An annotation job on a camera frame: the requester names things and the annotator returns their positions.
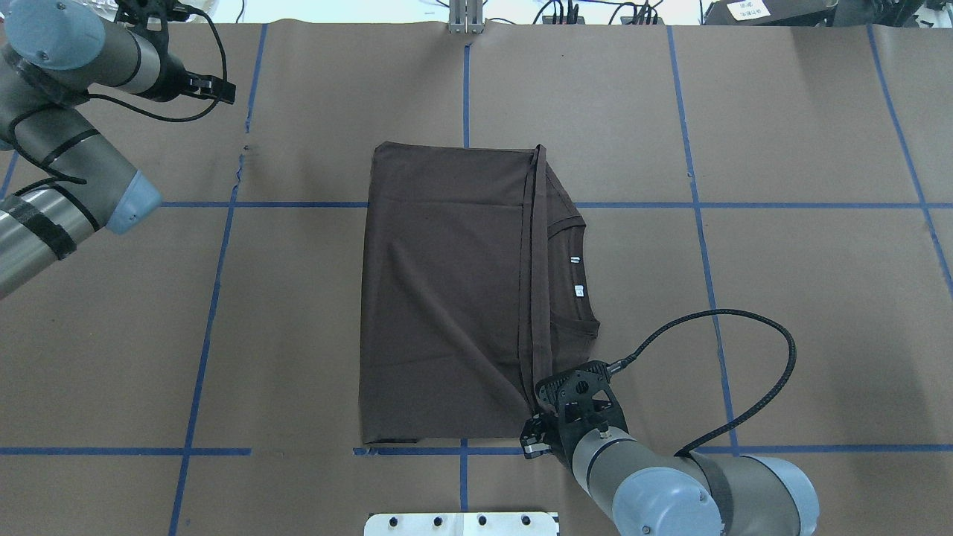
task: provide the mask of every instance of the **black cable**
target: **black cable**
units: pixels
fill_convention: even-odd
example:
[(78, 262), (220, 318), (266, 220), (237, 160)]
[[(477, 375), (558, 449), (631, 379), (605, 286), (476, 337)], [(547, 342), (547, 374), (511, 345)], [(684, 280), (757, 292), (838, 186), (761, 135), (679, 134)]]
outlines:
[(562, 12), (562, 0), (549, 0), (548, 2), (546, 2), (545, 4), (543, 4), (543, 5), (542, 5), (542, 8), (539, 8), (539, 11), (537, 12), (537, 16), (534, 17), (534, 19), (533, 19), (533, 24), (535, 24), (536, 22), (539, 21), (539, 17), (542, 16), (542, 13), (546, 10), (546, 8), (549, 7), (550, 4), (554, 4), (554, 6), (553, 6), (553, 23), (556, 24), (556, 6), (555, 6), (555, 4), (559, 4), (559, 11)]
[(639, 25), (640, 25), (640, 24), (642, 24), (642, 21), (643, 21), (643, 20), (645, 21), (645, 24), (648, 24), (648, 19), (651, 18), (651, 9), (652, 9), (652, 7), (649, 6), (649, 3), (646, 1), (644, 4), (642, 4), (641, 6), (639, 6), (639, 11), (636, 12), (636, 13), (633, 13), (632, 20), (630, 20), (630, 21), (629, 21), (628, 23), (626, 23), (626, 24), (629, 24), (629, 25), (639, 24)]
[[(222, 38), (221, 36), (218, 35), (218, 29), (215, 27), (215, 23), (212, 22), (212, 18), (203, 10), (200, 10), (199, 8), (193, 8), (192, 6), (189, 6), (189, 5), (186, 5), (185, 7), (190, 14), (198, 15), (204, 18), (206, 21), (208, 21), (209, 27), (212, 29), (212, 35), (215, 37), (215, 44), (218, 45), (218, 52), (222, 56), (222, 81), (227, 83), (229, 81), (229, 70), (228, 70), (228, 62), (225, 59), (225, 46), (222, 45)], [(189, 121), (195, 121), (196, 119), (201, 119), (202, 117), (205, 117), (206, 115), (211, 113), (212, 110), (214, 110), (215, 107), (218, 106), (218, 103), (221, 102), (222, 100), (222, 95), (221, 93), (219, 93), (218, 95), (215, 96), (215, 99), (212, 101), (212, 104), (209, 105), (208, 108), (206, 108), (200, 113), (191, 115), (189, 117), (166, 117), (166, 116), (158, 115), (152, 112), (147, 112), (141, 108), (137, 108), (133, 106), (132, 104), (129, 104), (128, 102), (119, 100), (109, 95), (104, 95), (99, 93), (87, 93), (86, 97), (90, 99), (107, 100), (113, 104), (118, 104), (119, 106), (122, 106), (123, 108), (127, 110), (132, 110), (133, 112), (140, 113), (142, 115), (145, 115), (146, 117), (155, 119), (157, 121), (165, 121), (167, 123), (188, 123)]]
[(618, 14), (618, 11), (621, 10), (622, 8), (626, 7), (626, 6), (631, 6), (631, 7), (632, 7), (632, 18), (635, 19), (636, 16), (638, 15), (638, 13), (639, 13), (639, 6), (636, 6), (635, 3), (633, 3), (633, 2), (622, 2), (622, 3), (620, 3), (620, 4), (617, 4), (616, 10), (613, 11), (613, 12), (612, 12), (612, 16), (609, 17), (609, 23), (608, 23), (608, 24), (612, 24), (612, 21), (616, 20), (616, 15)]
[(659, 335), (661, 335), (662, 333), (665, 333), (669, 329), (683, 322), (687, 322), (688, 320), (700, 319), (702, 317), (712, 317), (715, 315), (733, 315), (736, 317), (745, 317), (747, 319), (757, 320), (781, 332), (781, 334), (784, 336), (784, 339), (787, 341), (787, 365), (784, 367), (784, 372), (781, 373), (781, 378), (778, 380), (778, 382), (775, 383), (774, 386), (771, 387), (771, 390), (769, 390), (766, 395), (761, 397), (761, 400), (757, 401), (755, 405), (751, 406), (747, 411), (737, 416), (730, 423), (724, 426), (721, 426), (719, 428), (716, 428), (708, 432), (707, 434), (699, 437), (698, 439), (690, 442), (686, 446), (682, 447), (679, 450), (679, 452), (676, 453), (676, 456), (680, 456), (680, 457), (688, 456), (688, 453), (690, 451), (695, 450), (696, 448), (702, 446), (703, 444), (710, 442), (711, 440), (717, 438), (718, 436), (720, 436), (721, 434), (724, 434), (725, 432), (735, 429), (739, 424), (744, 423), (748, 419), (751, 419), (752, 417), (754, 417), (756, 413), (764, 409), (764, 407), (768, 403), (770, 403), (772, 400), (774, 400), (775, 397), (778, 396), (778, 393), (780, 393), (780, 391), (784, 388), (784, 385), (787, 383), (788, 379), (791, 378), (791, 373), (794, 372), (794, 364), (797, 361), (798, 352), (794, 344), (794, 338), (791, 337), (791, 332), (789, 332), (787, 328), (785, 328), (784, 326), (780, 325), (779, 323), (771, 319), (768, 319), (766, 317), (763, 317), (755, 313), (750, 313), (748, 311), (741, 311), (739, 309), (713, 309), (711, 311), (701, 311), (700, 313), (687, 315), (685, 317), (681, 317), (680, 319), (672, 320), (668, 322), (667, 324), (661, 326), (661, 328), (657, 329), (655, 333), (650, 335), (649, 338), (646, 339), (645, 342), (643, 342), (639, 346), (639, 348), (636, 349), (635, 352), (633, 352), (632, 354), (626, 356), (625, 358), (621, 360), (618, 360), (610, 364), (609, 375), (613, 376), (617, 374), (619, 371), (621, 371), (622, 369), (624, 369), (625, 367), (632, 364), (632, 362), (639, 357), (639, 354), (641, 354), (645, 350), (645, 348), (652, 343), (653, 340), (657, 339)]
[(29, 112), (21, 113), (21, 114), (17, 115), (17, 116), (10, 122), (10, 125), (7, 127), (7, 138), (10, 140), (10, 145), (13, 146), (13, 149), (14, 149), (17, 153), (19, 153), (21, 156), (23, 156), (30, 164), (33, 164), (33, 165), (36, 166), (37, 168), (39, 168), (39, 169), (41, 169), (41, 170), (47, 172), (47, 173), (50, 174), (50, 175), (53, 175), (53, 176), (48, 177), (48, 178), (45, 178), (45, 179), (43, 179), (43, 180), (39, 180), (39, 181), (37, 181), (37, 182), (34, 182), (34, 183), (31, 184), (30, 187), (28, 187), (26, 190), (24, 190), (24, 189), (18, 190), (16, 193), (14, 193), (15, 196), (21, 196), (22, 194), (28, 192), (29, 190), (32, 190), (33, 188), (36, 188), (36, 187), (38, 187), (38, 186), (43, 186), (43, 185), (46, 185), (46, 184), (52, 184), (53, 182), (58, 182), (58, 181), (71, 182), (71, 183), (73, 183), (73, 184), (80, 184), (80, 185), (87, 183), (87, 180), (86, 180), (85, 178), (79, 178), (79, 177), (77, 177), (77, 176), (72, 176), (72, 175), (66, 175), (66, 174), (64, 174), (64, 173), (62, 173), (62, 172), (59, 172), (59, 171), (54, 170), (54, 169), (53, 169), (52, 167), (50, 167), (50, 166), (44, 165), (43, 162), (40, 162), (40, 161), (37, 160), (36, 158), (32, 157), (29, 153), (27, 153), (27, 151), (23, 149), (23, 146), (20, 145), (19, 140), (17, 140), (17, 138), (16, 138), (16, 127), (17, 127), (17, 125), (19, 125), (20, 123), (22, 123), (22, 122), (26, 121), (27, 119), (33, 117), (33, 116), (36, 115), (37, 113), (45, 112), (46, 110), (52, 110), (52, 109), (55, 109), (55, 108), (60, 108), (60, 107), (57, 106), (57, 105), (55, 105), (55, 104), (50, 103), (50, 104), (45, 104), (45, 105), (43, 105), (43, 106), (41, 106), (41, 107), (39, 107), (39, 108), (30, 110)]

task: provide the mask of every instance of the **blue tape line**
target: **blue tape line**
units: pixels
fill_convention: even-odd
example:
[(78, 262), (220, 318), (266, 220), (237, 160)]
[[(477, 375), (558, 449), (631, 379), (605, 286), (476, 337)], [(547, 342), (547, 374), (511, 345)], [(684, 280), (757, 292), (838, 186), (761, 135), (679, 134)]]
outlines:
[[(0, 456), (182, 456), (184, 448), (100, 446), (0, 446)], [(250, 448), (194, 448), (192, 456), (251, 456)]]
[(470, 47), (463, 47), (463, 147), (470, 148)]
[(181, 456), (182, 448), (6, 446), (0, 456)]
[(179, 513), (182, 511), (182, 498), (185, 495), (185, 483), (189, 474), (190, 451), (195, 437), (195, 423), (198, 421), (198, 407), (202, 400), (202, 386), (205, 383), (205, 371), (209, 362), (209, 349), (212, 346), (212, 327), (215, 322), (215, 314), (218, 310), (218, 297), (222, 288), (222, 269), (225, 266), (225, 255), (228, 252), (229, 240), (232, 235), (232, 222), (235, 214), (234, 204), (238, 198), (238, 186), (240, 186), (240, 176), (239, 182), (232, 187), (229, 213), (225, 218), (225, 232), (222, 235), (222, 247), (218, 252), (218, 265), (215, 269), (215, 283), (212, 289), (212, 304), (209, 306), (209, 317), (205, 324), (205, 339), (202, 341), (202, 355), (198, 362), (198, 373), (195, 377), (195, 389), (192, 396), (192, 410), (189, 412), (189, 426), (186, 429), (185, 435), (186, 451), (182, 455), (178, 485), (175, 488), (175, 502), (172, 504), (172, 520), (169, 522), (170, 536), (175, 536), (175, 532), (178, 529)]
[(380, 446), (356, 448), (355, 456), (459, 456), (458, 446)]
[(875, 454), (879, 452), (953, 452), (953, 444), (779, 444), (779, 445), (742, 445), (737, 448), (727, 446), (704, 446), (698, 449), (702, 454), (826, 454), (857, 453)]
[(172, 504), (172, 520), (169, 521), (169, 536), (175, 536), (175, 532), (178, 531), (178, 517), (182, 511), (182, 497), (185, 496), (185, 481), (189, 474), (190, 458), (188, 455), (182, 456), (182, 465), (179, 466), (178, 487), (175, 490), (175, 502)]
[(367, 201), (238, 201), (239, 209), (366, 209)]
[[(164, 208), (228, 208), (229, 201), (166, 201)], [(236, 201), (236, 209), (366, 209), (367, 201)]]
[(693, 203), (667, 202), (582, 202), (576, 203), (580, 209), (690, 209)]
[(228, 201), (164, 201), (161, 205), (166, 209), (211, 209), (228, 208)]
[(19, 153), (13, 153), (10, 157), (10, 165), (7, 166), (7, 174), (3, 177), (3, 186), (0, 187), (0, 199), (7, 196), (7, 189), (10, 187), (10, 181), (13, 180), (13, 170), (16, 169), (16, 161), (19, 158)]
[(672, 59), (672, 75), (675, 76), (675, 98), (679, 102), (679, 122), (681, 123), (681, 142), (685, 147), (685, 163), (688, 165), (688, 176), (695, 180), (695, 161), (692, 159), (692, 145), (688, 141), (688, 119), (685, 115), (685, 100), (681, 94), (681, 79), (679, 77), (679, 59), (675, 53), (675, 35), (672, 27), (666, 26), (668, 31), (668, 53)]
[(470, 473), (470, 464), (468, 463), (469, 441), (460, 440), (460, 511), (470, 510), (470, 490), (468, 489), (467, 477)]
[(252, 131), (252, 112), (254, 112), (254, 98), (258, 95), (258, 76), (261, 74), (261, 58), (265, 55), (265, 38), (268, 36), (268, 25), (261, 25), (261, 37), (258, 38), (258, 56), (254, 60), (254, 74), (252, 88), (248, 92), (248, 116), (245, 117), (245, 134)]
[[(695, 209), (695, 226), (699, 233), (699, 245), (701, 247), (701, 266), (705, 274), (705, 287), (708, 290), (708, 306), (712, 309), (718, 309), (715, 301), (715, 285), (712, 282), (711, 262), (708, 259), (708, 243), (705, 240), (704, 223), (701, 220), (701, 201), (699, 197), (699, 185), (695, 177), (695, 163), (692, 160), (692, 146), (688, 140), (688, 119), (685, 116), (685, 101), (681, 92), (681, 77), (679, 76), (679, 60), (675, 50), (675, 35), (671, 26), (666, 26), (668, 32), (668, 51), (672, 59), (672, 75), (675, 78), (675, 98), (679, 103), (679, 120), (681, 122), (681, 140), (685, 146), (685, 164), (688, 167), (688, 178), (692, 189), (692, 205)], [(712, 323), (715, 325), (715, 339), (718, 342), (718, 360), (721, 369), (721, 394), (724, 399), (724, 412), (728, 421), (735, 419), (735, 409), (731, 403), (731, 387), (728, 382), (728, 367), (724, 359), (724, 344), (721, 339), (721, 324), (717, 316), (712, 317)], [(728, 437), (731, 439), (732, 447), (738, 446), (738, 434), (734, 429), (729, 430)]]
[[(468, 456), (522, 456), (518, 447), (469, 447)], [(372, 449), (356, 448), (356, 456), (459, 456), (464, 448), (449, 446), (444, 448), (428, 447), (380, 447)], [(738, 446), (700, 446), (702, 454), (798, 454), (824, 452), (953, 452), (953, 444), (780, 444), (780, 445), (738, 445)]]
[[(459, 456), (464, 447), (457, 446), (380, 446), (355, 448), (355, 456)], [(522, 456), (518, 446), (467, 446), (468, 456)]]
[(701, 202), (702, 209), (919, 209), (918, 203)]
[(867, 39), (870, 41), (870, 50), (874, 54), (874, 67), (877, 69), (877, 77), (881, 81), (883, 89), (883, 98), (887, 103), (887, 110), (890, 112), (890, 119), (893, 121), (894, 129), (897, 131), (897, 138), (900, 140), (900, 147), (903, 151), (903, 159), (906, 160), (906, 168), (910, 172), (910, 179), (913, 180), (913, 187), (917, 191), (917, 199), (923, 209), (923, 218), (926, 219), (926, 226), (930, 230), (930, 239), (933, 240), (933, 249), (937, 252), (937, 258), (940, 260), (940, 269), (943, 271), (943, 279), (946, 281), (946, 290), (953, 298), (953, 277), (950, 276), (949, 264), (946, 262), (946, 254), (943, 253), (943, 247), (940, 245), (940, 239), (937, 237), (937, 229), (933, 225), (933, 216), (926, 205), (926, 197), (923, 195), (923, 186), (920, 178), (917, 176), (917, 168), (913, 165), (913, 158), (910, 156), (910, 149), (906, 145), (906, 136), (903, 135), (903, 128), (900, 126), (900, 120), (897, 117), (897, 110), (894, 108), (893, 98), (890, 96), (890, 90), (887, 88), (887, 80), (883, 76), (883, 67), (881, 65), (880, 52), (877, 49), (877, 39), (874, 36), (874, 27), (867, 25)]
[[(694, 209), (696, 204), (678, 201), (584, 201), (576, 203), (580, 209)], [(785, 203), (701, 201), (698, 206), (708, 209), (807, 209), (807, 210), (920, 210), (921, 203)], [(166, 201), (164, 208), (228, 208), (228, 201)], [(237, 201), (239, 209), (366, 209), (367, 201)], [(926, 203), (931, 210), (953, 209), (953, 203)]]
[(250, 448), (193, 448), (190, 456), (251, 456)]

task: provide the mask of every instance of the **white label sticker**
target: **white label sticker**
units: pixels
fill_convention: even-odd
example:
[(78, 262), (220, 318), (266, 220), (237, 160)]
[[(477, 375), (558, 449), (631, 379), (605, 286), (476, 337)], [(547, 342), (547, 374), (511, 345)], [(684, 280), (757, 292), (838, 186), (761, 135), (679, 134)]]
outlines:
[(744, 0), (728, 4), (728, 10), (735, 20), (752, 20), (771, 16), (761, 0)]

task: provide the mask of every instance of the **gray robot arm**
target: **gray robot arm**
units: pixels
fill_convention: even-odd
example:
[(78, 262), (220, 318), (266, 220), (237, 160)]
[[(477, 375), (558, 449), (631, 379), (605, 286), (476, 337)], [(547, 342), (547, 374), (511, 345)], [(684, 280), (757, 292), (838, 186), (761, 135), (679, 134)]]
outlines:
[[(609, 380), (667, 329), (712, 315), (747, 317), (778, 329), (788, 342), (788, 364), (751, 409), (676, 456), (660, 456), (629, 435)], [(794, 370), (795, 356), (791, 334), (754, 313), (715, 309), (673, 320), (623, 360), (589, 361), (537, 384), (539, 399), (552, 409), (523, 428), (524, 456), (555, 454), (622, 536), (810, 536), (820, 505), (814, 486), (796, 466), (753, 456), (710, 459), (695, 451), (771, 402)]]
[[(88, 100), (89, 85), (155, 101), (189, 94), (234, 102), (226, 74), (188, 72), (168, 53), (168, 20), (183, 20), (191, 8), (174, 0), (120, 5), (131, 28), (72, 0), (0, 1), (9, 39), (0, 50), (0, 150), (15, 149), (51, 175), (0, 201), (0, 299), (100, 228), (125, 233), (161, 203), (74, 108)], [(148, 30), (151, 18), (161, 31)]]

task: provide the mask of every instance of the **metal bracket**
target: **metal bracket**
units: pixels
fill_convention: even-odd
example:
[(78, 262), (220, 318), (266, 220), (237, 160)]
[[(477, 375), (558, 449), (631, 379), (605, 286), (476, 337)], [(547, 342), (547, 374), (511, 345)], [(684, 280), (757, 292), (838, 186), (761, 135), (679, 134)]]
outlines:
[(483, 0), (448, 0), (450, 33), (483, 33)]
[(554, 512), (376, 514), (364, 536), (558, 536)]

